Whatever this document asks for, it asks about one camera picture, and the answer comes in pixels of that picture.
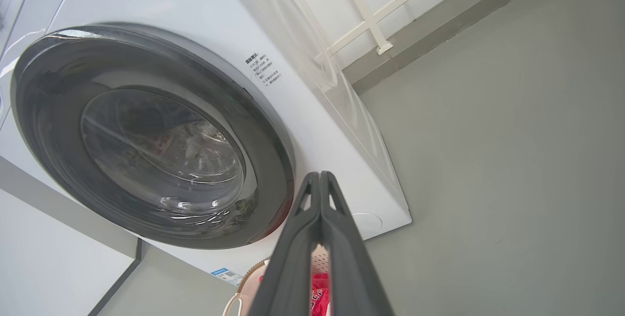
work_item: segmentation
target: blue and white sticker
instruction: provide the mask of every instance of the blue and white sticker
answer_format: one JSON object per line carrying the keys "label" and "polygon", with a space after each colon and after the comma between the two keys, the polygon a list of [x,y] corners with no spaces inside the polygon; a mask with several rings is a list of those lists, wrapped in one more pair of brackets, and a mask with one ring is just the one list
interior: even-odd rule
{"label": "blue and white sticker", "polygon": [[239,283],[241,283],[241,280],[243,280],[242,276],[240,276],[239,274],[235,274],[234,272],[228,269],[216,270],[215,272],[210,272],[210,274],[212,274],[216,278],[225,280],[226,282],[230,283],[231,285],[234,285],[235,287],[239,287]]}

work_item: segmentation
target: black trim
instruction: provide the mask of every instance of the black trim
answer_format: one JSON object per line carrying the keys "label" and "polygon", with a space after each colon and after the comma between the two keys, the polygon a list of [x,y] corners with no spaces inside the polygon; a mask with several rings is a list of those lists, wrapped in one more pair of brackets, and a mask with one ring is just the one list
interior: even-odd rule
{"label": "black trim", "polygon": [[[113,78],[111,71],[134,74]],[[294,185],[281,139],[243,87],[195,54],[136,30],[76,27],[31,45],[13,76],[13,110],[35,157],[61,187],[113,223],[171,245],[227,249],[260,240],[286,218]],[[220,213],[213,220],[219,225],[195,225],[202,218],[174,218],[119,187],[87,153],[80,117],[95,96],[124,88],[158,89],[209,119],[216,109],[248,156],[256,190]]]}
{"label": "black trim", "polygon": [[96,304],[96,306],[94,306],[91,312],[89,312],[88,316],[98,316],[100,311],[102,311],[102,309],[106,306],[109,300],[111,300],[113,296],[115,295],[115,293],[119,290],[119,287],[121,287],[124,284],[125,280],[127,280],[128,277],[130,277],[130,274],[132,274],[132,272],[134,272],[137,266],[139,266],[139,263],[141,263],[142,259],[143,259],[143,240],[137,239],[137,249],[135,250],[135,253],[134,253],[134,261],[132,261],[132,263],[130,264],[130,266],[128,266],[128,268],[124,271],[124,273],[121,274],[121,276],[119,276],[118,280],[116,280],[115,283],[113,283],[113,285],[105,293],[105,295],[102,296],[102,298]]}

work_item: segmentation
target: washing machine door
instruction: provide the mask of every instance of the washing machine door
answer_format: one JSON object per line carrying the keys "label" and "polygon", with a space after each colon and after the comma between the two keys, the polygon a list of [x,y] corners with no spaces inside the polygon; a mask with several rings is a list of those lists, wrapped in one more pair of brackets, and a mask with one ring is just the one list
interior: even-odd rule
{"label": "washing machine door", "polygon": [[132,232],[196,249],[256,242],[293,198],[276,120],[215,54],[147,32],[76,27],[30,46],[14,70],[22,136],[68,193]]}

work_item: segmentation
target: door glass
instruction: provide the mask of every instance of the door glass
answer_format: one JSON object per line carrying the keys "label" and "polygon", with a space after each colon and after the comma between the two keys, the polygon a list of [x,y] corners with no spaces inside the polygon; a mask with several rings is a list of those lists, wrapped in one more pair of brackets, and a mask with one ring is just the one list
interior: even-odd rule
{"label": "door glass", "polygon": [[87,152],[109,178],[191,215],[223,211],[243,189],[244,160],[217,126],[170,98],[131,89],[96,96],[81,116]]}

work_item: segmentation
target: white washing machine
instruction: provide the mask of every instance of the white washing machine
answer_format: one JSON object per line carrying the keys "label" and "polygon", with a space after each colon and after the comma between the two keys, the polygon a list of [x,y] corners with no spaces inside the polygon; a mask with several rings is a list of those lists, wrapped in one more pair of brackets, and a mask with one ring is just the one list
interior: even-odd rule
{"label": "white washing machine", "polygon": [[335,174],[363,238],[411,222],[292,0],[10,2],[0,156],[156,247],[236,284],[310,171]]}

